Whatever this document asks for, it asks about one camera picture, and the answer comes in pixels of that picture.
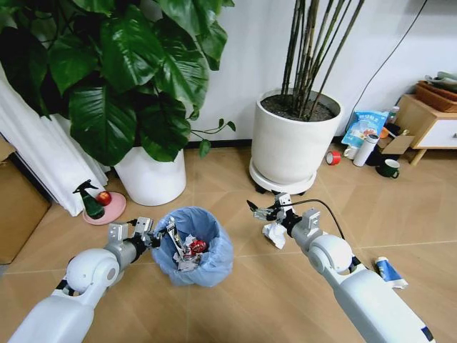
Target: white flower pot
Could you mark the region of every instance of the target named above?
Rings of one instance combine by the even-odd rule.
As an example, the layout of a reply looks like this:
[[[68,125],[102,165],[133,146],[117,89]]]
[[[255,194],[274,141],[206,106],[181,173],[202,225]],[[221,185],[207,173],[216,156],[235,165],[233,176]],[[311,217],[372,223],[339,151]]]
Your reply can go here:
[[[142,147],[134,147],[114,168],[131,199],[140,205],[166,204],[186,188],[183,150],[173,162],[158,162]]]
[[[257,101],[252,164],[263,177],[274,184],[287,186],[310,180],[312,185],[316,171],[338,128],[343,107],[336,100],[322,94],[319,102],[335,114],[334,118],[313,122],[294,121],[276,116],[262,107],[262,100],[280,93],[280,89],[269,91]]]

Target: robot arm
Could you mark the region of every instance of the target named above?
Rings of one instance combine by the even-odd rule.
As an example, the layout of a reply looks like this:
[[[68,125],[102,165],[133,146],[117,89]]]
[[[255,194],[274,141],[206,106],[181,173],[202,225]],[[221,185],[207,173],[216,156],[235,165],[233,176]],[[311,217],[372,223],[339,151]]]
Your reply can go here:
[[[254,217],[276,220],[287,229],[313,268],[330,284],[336,301],[367,342],[435,341],[397,293],[360,263],[346,240],[319,229],[318,210],[309,209],[302,217],[297,216],[286,193],[276,194],[275,204],[267,209],[259,209],[252,202],[248,205]]]
[[[151,231],[152,219],[140,217],[132,222],[135,231],[131,237],[127,237],[127,223],[111,223],[103,249],[89,249],[74,257],[51,296],[30,311],[9,343],[82,342],[106,290],[143,252],[160,246],[161,237],[154,237]]]

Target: bottle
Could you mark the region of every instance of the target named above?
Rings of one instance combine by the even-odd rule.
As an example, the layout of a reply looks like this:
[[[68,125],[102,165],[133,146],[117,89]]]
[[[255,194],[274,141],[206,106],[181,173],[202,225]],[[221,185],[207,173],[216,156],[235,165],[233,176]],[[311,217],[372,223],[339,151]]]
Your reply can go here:
[[[356,157],[352,161],[356,166],[363,166],[370,156],[371,152],[374,150],[376,143],[378,143],[379,137],[377,134],[369,134],[363,141],[362,146],[357,152]]]
[[[391,111],[388,113],[386,122],[391,123],[391,124],[395,123],[395,120],[397,119],[398,111],[400,111],[400,107],[398,107],[398,106],[392,107]]]
[[[74,190],[73,194],[79,193],[79,195],[81,195],[84,208],[89,217],[92,219],[100,219],[105,214],[105,209],[86,191],[87,188],[98,189],[91,185],[91,180],[87,180],[80,184],[78,188]]]

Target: floor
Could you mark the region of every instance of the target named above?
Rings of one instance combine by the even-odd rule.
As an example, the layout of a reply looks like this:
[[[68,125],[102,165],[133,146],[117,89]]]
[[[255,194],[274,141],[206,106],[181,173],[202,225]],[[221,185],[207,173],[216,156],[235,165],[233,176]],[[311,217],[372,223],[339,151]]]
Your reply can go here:
[[[233,274],[213,289],[173,287],[144,254],[100,301],[85,342],[363,341],[294,242],[288,239],[277,250],[262,236],[265,223],[252,217],[246,200],[269,206],[273,196],[253,190],[249,158],[247,148],[212,149],[205,159],[188,150],[184,193],[160,207],[128,201],[120,218],[159,219],[176,207],[204,207],[231,237]],[[123,192],[114,178],[108,189]],[[397,180],[349,160],[323,164],[312,189],[293,198],[327,202],[362,262],[388,257],[410,284],[398,294],[437,342],[456,342],[456,154],[429,151],[417,167],[401,160]],[[307,208],[296,207],[298,212]],[[321,226],[337,234],[324,209]],[[84,249],[102,247],[106,236],[106,227],[90,226],[53,205],[0,278],[0,342],[51,293],[68,260]]]

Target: caster wheel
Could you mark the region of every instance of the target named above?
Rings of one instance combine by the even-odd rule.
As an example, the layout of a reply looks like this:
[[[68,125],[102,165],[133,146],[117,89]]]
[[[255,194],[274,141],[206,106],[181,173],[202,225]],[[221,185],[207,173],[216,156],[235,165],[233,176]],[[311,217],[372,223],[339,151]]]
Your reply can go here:
[[[266,189],[264,189],[263,187],[260,187],[259,185],[256,184],[256,192],[260,193],[260,194],[265,194]]]

